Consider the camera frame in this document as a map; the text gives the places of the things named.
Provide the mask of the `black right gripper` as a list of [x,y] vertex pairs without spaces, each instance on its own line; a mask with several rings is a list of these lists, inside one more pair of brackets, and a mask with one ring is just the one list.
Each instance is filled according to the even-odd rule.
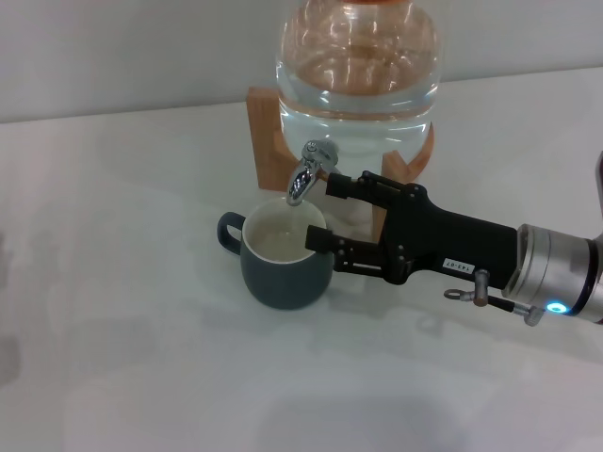
[[503,288],[517,265],[517,230],[437,207],[423,186],[402,184],[365,170],[358,178],[331,173],[326,195],[387,210],[382,243],[358,241],[308,226],[305,247],[331,253],[334,271],[404,284],[429,270],[466,281],[480,269]]

